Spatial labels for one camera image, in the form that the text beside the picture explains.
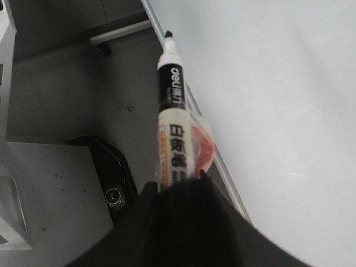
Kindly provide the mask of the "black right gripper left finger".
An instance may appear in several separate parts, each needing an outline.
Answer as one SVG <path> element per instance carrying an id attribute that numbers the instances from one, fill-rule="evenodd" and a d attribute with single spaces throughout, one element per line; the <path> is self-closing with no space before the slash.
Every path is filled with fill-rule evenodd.
<path id="1" fill-rule="evenodd" d="M 118 225 L 67 266 L 175 266 L 159 241 L 158 200 L 157 183 L 148 182 Z"/>

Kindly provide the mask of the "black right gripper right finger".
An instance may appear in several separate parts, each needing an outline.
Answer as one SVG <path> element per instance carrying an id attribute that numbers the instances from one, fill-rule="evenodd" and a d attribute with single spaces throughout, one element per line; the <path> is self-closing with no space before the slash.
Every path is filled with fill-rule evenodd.
<path id="1" fill-rule="evenodd" d="M 335 208 L 294 212 L 273 228 L 298 258 L 249 224 L 202 172 L 177 186 L 178 266 L 354 266 L 355 220 Z"/>

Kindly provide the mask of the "grey speckled robot base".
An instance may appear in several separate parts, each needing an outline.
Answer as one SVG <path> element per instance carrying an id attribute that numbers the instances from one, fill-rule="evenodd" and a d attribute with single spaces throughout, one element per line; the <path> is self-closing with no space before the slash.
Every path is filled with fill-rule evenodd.
<path id="1" fill-rule="evenodd" d="M 32 250 L 84 249 L 112 230 L 87 147 L 6 142 L 1 163 L 14 179 Z"/>

